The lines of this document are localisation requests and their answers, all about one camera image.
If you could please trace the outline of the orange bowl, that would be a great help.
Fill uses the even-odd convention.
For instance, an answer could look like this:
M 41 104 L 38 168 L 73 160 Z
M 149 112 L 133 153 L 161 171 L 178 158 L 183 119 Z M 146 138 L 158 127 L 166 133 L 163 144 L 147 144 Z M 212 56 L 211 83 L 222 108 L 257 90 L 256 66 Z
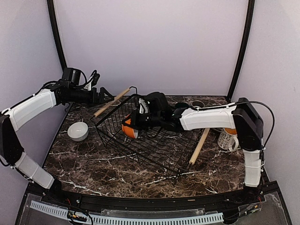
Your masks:
M 136 139 L 138 137 L 138 130 L 129 126 L 129 125 L 131 125 L 131 115 L 130 114 L 125 119 L 122 120 L 121 124 L 122 124 L 121 129 L 126 136 L 128 136 L 130 138 L 134 138 L 134 139 Z

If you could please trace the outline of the white ribbed bowl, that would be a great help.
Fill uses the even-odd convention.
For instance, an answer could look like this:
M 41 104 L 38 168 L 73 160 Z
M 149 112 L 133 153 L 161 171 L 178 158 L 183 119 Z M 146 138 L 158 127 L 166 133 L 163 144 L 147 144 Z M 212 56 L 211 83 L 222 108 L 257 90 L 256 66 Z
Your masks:
M 84 141 L 89 134 L 88 125 L 85 122 L 76 122 L 72 124 L 68 130 L 67 135 L 71 138 L 71 140 L 75 142 Z

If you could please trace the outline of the white brown striped cup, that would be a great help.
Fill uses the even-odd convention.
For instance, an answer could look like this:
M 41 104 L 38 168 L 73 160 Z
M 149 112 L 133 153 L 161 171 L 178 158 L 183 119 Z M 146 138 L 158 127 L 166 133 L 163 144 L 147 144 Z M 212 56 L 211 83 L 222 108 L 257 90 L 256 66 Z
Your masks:
M 205 107 L 205 104 L 204 104 L 202 101 L 196 100 L 196 101 L 193 101 L 193 102 L 192 102 L 192 106 L 193 106 L 193 107 L 204 108 L 204 107 Z

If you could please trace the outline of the white leaf pattern mug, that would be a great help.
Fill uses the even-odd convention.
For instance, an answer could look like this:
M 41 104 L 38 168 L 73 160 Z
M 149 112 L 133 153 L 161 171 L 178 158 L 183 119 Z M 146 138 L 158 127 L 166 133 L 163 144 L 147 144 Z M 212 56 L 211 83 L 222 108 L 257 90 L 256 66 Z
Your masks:
M 235 152 L 239 146 L 237 130 L 231 128 L 223 128 L 219 135 L 217 143 L 221 149 Z

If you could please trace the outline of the dark green cup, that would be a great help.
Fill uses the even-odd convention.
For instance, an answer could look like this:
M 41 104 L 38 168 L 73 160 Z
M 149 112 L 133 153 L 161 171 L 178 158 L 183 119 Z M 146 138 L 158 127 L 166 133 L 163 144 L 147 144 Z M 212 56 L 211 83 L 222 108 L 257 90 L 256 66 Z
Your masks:
M 189 104 L 187 104 L 187 103 L 178 102 L 175 104 L 175 108 L 188 108 L 188 107 L 189 107 Z

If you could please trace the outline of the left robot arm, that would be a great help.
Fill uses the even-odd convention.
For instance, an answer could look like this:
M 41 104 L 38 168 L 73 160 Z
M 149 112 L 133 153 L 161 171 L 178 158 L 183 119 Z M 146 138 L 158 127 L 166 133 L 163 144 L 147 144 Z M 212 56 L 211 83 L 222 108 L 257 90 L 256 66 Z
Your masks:
M 114 96 L 106 88 L 96 87 L 99 79 L 100 74 L 96 70 L 87 77 L 80 69 L 66 67 L 60 79 L 44 83 L 36 93 L 0 112 L 1 164 L 15 169 L 29 181 L 48 190 L 47 195 L 55 204 L 66 201 L 66 193 L 56 187 L 60 181 L 27 153 L 18 133 L 59 105 L 101 105 L 112 101 Z

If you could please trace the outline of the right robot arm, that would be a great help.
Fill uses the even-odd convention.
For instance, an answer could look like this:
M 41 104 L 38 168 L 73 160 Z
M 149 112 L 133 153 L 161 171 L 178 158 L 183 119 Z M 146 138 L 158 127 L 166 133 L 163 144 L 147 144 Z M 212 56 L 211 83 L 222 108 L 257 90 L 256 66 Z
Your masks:
M 246 188 L 240 191 L 239 199 L 250 203 L 256 198 L 267 141 L 263 140 L 263 120 L 253 106 L 255 101 L 241 97 L 235 103 L 219 106 L 197 108 L 186 103 L 171 106 L 163 93 L 153 92 L 138 96 L 137 102 L 137 108 L 122 120 L 126 135 L 137 137 L 139 131 L 150 128 L 176 133 L 202 128 L 236 130 L 245 159 Z

